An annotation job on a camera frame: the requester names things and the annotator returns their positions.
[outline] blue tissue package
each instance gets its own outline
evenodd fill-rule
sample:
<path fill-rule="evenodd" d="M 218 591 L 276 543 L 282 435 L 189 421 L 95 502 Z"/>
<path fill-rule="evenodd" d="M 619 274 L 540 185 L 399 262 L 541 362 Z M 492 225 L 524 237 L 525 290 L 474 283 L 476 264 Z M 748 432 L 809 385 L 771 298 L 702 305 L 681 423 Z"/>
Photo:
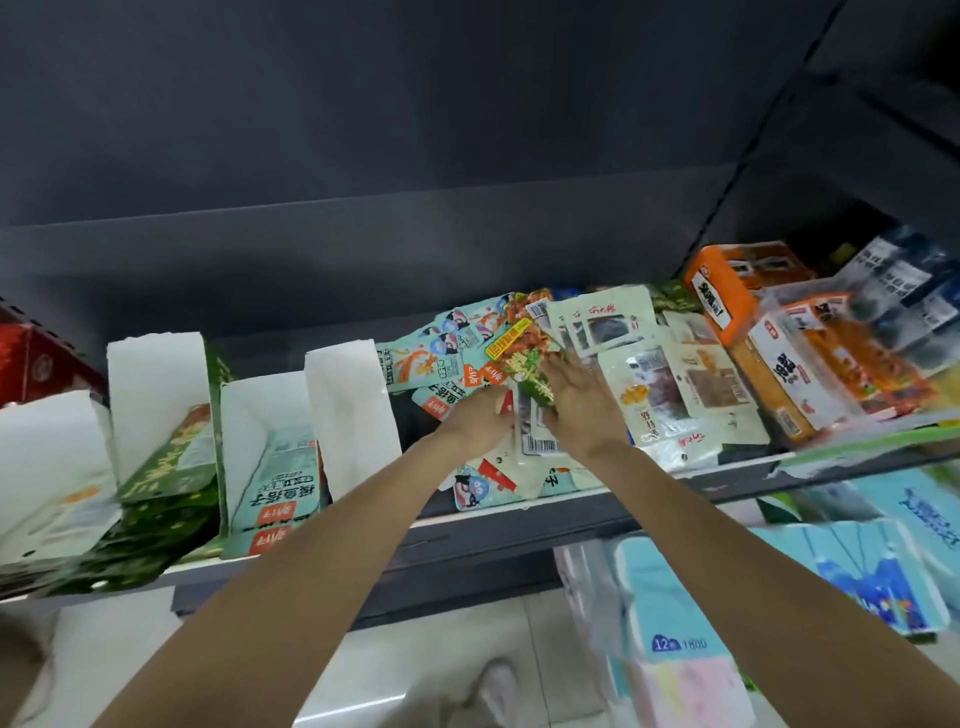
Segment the blue tissue package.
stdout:
<path fill-rule="evenodd" d="M 949 624 L 943 598 L 893 520 L 750 530 L 901 634 L 939 632 Z M 650 539 L 619 542 L 614 561 L 628 605 L 625 639 L 638 659 L 656 664 L 730 654 Z"/>
<path fill-rule="evenodd" d="M 861 477 L 852 485 L 906 527 L 948 607 L 960 618 L 960 498 L 921 469 Z"/>

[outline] foot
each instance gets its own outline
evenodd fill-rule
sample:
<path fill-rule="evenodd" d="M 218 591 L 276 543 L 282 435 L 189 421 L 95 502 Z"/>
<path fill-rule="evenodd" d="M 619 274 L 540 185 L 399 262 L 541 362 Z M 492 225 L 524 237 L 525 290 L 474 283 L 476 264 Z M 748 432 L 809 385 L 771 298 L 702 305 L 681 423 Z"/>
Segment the foot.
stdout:
<path fill-rule="evenodd" d="M 496 725 L 514 728 L 519 700 L 514 666 L 502 657 L 490 660 L 477 678 L 473 700 L 490 711 Z"/>

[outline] red box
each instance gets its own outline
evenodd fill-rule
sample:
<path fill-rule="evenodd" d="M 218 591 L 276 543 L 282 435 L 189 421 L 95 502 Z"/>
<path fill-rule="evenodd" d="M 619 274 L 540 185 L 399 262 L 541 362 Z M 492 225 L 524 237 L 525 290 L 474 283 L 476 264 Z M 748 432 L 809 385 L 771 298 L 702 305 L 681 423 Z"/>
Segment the red box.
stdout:
<path fill-rule="evenodd" d="M 104 397 L 107 383 L 36 327 L 0 324 L 0 406 L 90 389 Z"/>

